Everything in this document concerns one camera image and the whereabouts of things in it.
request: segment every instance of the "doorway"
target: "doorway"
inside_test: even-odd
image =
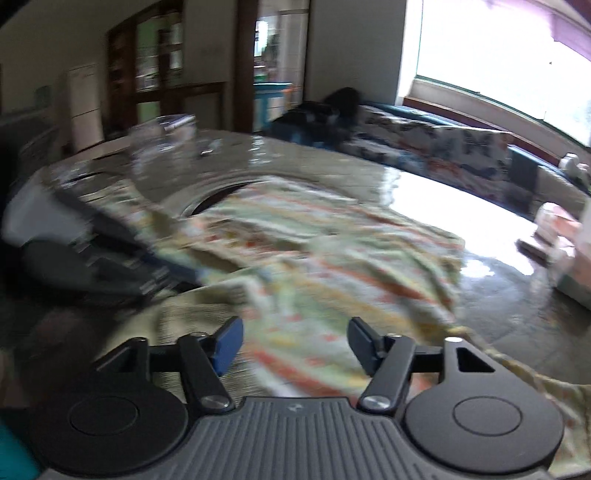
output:
[[[303,99],[309,0],[260,0],[254,47],[253,131]]]
[[[304,96],[310,0],[238,0],[234,129],[264,132]]]

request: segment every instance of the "metal screw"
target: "metal screw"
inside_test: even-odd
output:
[[[209,410],[224,410],[230,406],[230,399],[222,395],[201,397],[201,405]]]
[[[370,395],[361,399],[363,408],[371,411],[384,411],[390,408],[390,400],[381,395]]]

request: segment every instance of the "window sill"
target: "window sill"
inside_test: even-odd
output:
[[[567,153],[591,164],[590,149],[525,115],[447,85],[414,79],[404,105],[472,127],[506,130],[515,136],[516,146],[554,165]]]

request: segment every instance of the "patterned sofa cover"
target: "patterned sofa cover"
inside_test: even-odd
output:
[[[554,202],[579,217],[588,195],[550,165],[509,148],[508,132],[434,125],[363,105],[343,153],[428,177],[532,219]]]

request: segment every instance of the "wooden door frame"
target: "wooden door frame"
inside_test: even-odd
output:
[[[254,120],[255,32],[259,0],[236,0],[233,129],[252,133]]]

